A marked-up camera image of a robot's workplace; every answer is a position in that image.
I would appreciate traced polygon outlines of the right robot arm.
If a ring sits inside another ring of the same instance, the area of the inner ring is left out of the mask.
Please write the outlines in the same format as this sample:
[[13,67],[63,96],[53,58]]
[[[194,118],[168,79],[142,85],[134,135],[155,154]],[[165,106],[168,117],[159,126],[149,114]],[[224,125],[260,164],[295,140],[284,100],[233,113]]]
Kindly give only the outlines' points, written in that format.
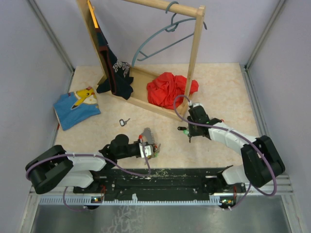
[[221,172],[218,188],[228,192],[236,183],[251,183],[260,188],[272,180],[272,175],[258,150],[267,160],[275,176],[285,171],[285,165],[272,141],[266,135],[249,136],[228,127],[222,120],[209,118],[202,104],[195,103],[189,108],[187,117],[188,137],[206,137],[226,145],[242,157],[242,165],[231,166]]

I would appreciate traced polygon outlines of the key with black tag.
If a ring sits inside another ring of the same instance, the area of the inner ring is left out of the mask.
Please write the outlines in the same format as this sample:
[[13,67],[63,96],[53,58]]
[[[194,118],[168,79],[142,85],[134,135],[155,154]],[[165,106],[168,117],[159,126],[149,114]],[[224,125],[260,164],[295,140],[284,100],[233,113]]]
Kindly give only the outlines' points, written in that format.
[[177,127],[177,129],[178,129],[179,131],[184,131],[184,130],[186,130],[187,128],[186,128],[186,127]]

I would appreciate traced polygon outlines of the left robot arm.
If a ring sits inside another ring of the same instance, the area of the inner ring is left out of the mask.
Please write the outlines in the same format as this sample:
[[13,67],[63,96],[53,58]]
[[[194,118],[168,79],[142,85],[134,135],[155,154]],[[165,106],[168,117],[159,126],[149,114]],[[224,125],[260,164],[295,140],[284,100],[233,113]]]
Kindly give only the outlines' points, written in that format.
[[94,193],[101,187],[95,172],[117,166],[120,159],[148,157],[146,143],[139,138],[129,143],[124,134],[117,135],[110,144],[93,154],[76,154],[56,145],[32,160],[26,167],[26,178],[37,194],[45,194],[56,187],[78,187]]

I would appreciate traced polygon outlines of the grey key organiser plate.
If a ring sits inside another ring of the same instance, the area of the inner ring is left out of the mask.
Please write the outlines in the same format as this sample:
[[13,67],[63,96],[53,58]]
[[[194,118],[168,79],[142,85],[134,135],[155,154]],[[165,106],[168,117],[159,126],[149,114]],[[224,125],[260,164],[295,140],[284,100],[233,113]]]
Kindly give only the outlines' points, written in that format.
[[153,133],[151,132],[150,128],[144,128],[142,135],[147,140],[148,144],[150,145],[156,145]]

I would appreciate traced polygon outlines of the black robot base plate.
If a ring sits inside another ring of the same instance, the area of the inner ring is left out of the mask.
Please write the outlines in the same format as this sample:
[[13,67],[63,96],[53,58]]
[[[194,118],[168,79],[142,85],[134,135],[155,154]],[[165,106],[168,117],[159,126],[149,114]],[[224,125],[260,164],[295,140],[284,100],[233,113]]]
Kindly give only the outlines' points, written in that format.
[[244,183],[225,184],[224,168],[155,168],[149,177],[139,177],[146,169],[120,169],[95,172],[95,183],[86,189],[74,187],[75,194],[103,194],[106,201],[192,201],[209,200],[210,195],[243,193]]

